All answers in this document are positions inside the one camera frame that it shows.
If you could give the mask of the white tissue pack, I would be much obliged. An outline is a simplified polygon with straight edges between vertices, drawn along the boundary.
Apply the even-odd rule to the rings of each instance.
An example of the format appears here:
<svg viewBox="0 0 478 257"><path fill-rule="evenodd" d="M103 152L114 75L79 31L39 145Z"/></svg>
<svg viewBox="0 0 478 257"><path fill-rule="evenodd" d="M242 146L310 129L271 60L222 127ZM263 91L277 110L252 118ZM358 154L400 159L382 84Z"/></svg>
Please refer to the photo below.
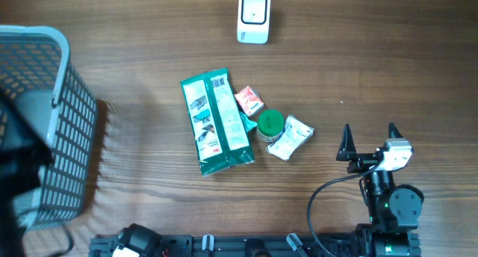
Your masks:
<svg viewBox="0 0 478 257"><path fill-rule="evenodd" d="M307 126L291 114L285 121L280 137L267 147L267 152L283 161L288 161L294 151L313 134L314 128Z"/></svg>

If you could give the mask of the green lid jar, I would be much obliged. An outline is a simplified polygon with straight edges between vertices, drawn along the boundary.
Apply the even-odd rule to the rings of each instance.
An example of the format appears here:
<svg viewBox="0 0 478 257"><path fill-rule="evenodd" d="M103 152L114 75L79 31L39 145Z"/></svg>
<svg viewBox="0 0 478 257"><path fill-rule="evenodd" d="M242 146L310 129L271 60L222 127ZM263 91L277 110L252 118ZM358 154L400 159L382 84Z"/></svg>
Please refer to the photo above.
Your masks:
<svg viewBox="0 0 478 257"><path fill-rule="evenodd" d="M282 113L275 109L267 109L258 118L257 133L264 142L273 143L279 138L284 126L285 119Z"/></svg>

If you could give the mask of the teal wet wipes pack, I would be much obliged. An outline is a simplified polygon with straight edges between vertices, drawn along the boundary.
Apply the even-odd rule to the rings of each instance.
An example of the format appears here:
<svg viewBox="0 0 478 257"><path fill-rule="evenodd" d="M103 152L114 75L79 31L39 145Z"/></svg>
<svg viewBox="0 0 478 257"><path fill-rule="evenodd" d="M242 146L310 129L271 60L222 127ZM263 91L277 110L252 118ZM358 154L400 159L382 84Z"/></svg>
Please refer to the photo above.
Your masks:
<svg viewBox="0 0 478 257"><path fill-rule="evenodd" d="M240 118L243 123L243 127L246 131L246 133L251 132L252 130L257 128L257 122L251 120L244 112L240 111Z"/></svg>

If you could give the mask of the red white small box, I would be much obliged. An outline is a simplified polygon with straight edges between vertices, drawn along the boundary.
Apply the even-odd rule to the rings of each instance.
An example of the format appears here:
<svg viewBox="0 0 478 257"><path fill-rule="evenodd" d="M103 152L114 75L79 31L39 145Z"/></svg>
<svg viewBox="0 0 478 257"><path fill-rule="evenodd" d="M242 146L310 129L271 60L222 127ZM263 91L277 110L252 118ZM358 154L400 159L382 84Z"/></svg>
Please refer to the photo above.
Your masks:
<svg viewBox="0 0 478 257"><path fill-rule="evenodd" d="M264 102L250 86L236 93L235 99L248 117L258 113L264 107Z"/></svg>

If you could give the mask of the green 3M cloth package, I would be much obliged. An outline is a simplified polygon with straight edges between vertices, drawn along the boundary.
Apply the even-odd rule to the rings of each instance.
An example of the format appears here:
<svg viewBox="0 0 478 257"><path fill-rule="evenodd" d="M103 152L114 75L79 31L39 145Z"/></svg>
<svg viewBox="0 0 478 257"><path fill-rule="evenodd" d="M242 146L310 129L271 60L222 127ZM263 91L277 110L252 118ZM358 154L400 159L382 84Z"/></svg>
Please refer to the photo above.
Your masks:
<svg viewBox="0 0 478 257"><path fill-rule="evenodd" d="M226 68L180 82L203 176L255 162Z"/></svg>

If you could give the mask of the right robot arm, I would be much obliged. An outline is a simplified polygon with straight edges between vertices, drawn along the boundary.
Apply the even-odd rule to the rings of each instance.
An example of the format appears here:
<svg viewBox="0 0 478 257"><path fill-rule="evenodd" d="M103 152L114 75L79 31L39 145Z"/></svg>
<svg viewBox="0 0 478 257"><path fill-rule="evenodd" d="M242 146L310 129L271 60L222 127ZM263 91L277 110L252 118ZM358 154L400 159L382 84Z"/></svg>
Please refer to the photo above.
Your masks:
<svg viewBox="0 0 478 257"><path fill-rule="evenodd" d="M370 222L359 224L350 237L353 256L419 256L418 228L424 195L411 185L396 185L394 173L406 167L414 149L390 123L388 139L375 152L358 153L351 128L344 126L337 161L357 175Z"/></svg>

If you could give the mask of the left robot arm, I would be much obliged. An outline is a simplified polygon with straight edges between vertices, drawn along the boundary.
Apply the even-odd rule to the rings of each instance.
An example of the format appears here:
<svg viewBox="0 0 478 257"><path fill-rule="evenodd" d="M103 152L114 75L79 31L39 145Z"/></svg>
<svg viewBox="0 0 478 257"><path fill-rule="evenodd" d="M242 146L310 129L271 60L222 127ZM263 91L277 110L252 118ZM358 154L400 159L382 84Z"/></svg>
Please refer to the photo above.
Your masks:
<svg viewBox="0 0 478 257"><path fill-rule="evenodd" d="M11 130L1 143L1 255L24 256L23 231L13 207L14 197L41 186L38 171L53 163L51 150L14 101L1 95Z"/></svg>

